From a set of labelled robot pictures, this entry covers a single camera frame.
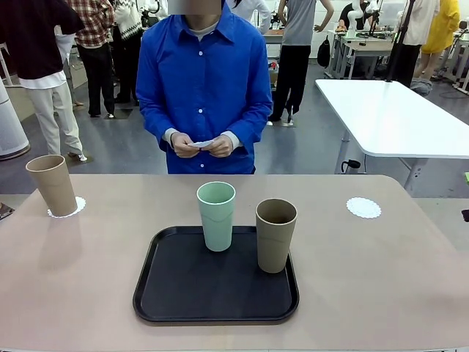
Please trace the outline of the person's right hand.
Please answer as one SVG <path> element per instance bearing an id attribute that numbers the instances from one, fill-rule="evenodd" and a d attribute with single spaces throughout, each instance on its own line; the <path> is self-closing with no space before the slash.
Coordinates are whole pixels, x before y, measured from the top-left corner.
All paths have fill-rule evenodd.
<path id="1" fill-rule="evenodd" d="M 186 133 L 174 132 L 171 135 L 171 144 L 179 158 L 192 158 L 196 156 L 200 148 L 191 146 L 193 141 Z"/>

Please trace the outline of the person's left hand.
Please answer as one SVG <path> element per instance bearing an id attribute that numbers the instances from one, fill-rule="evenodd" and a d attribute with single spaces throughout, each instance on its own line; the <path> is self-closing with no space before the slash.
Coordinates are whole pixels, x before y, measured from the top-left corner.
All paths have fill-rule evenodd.
<path id="1" fill-rule="evenodd" d="M 215 158 L 226 158 L 232 154 L 233 150 L 233 141 L 231 137 L 226 134 L 221 134 L 209 145 L 201 149 L 201 151 L 206 151 Z"/>

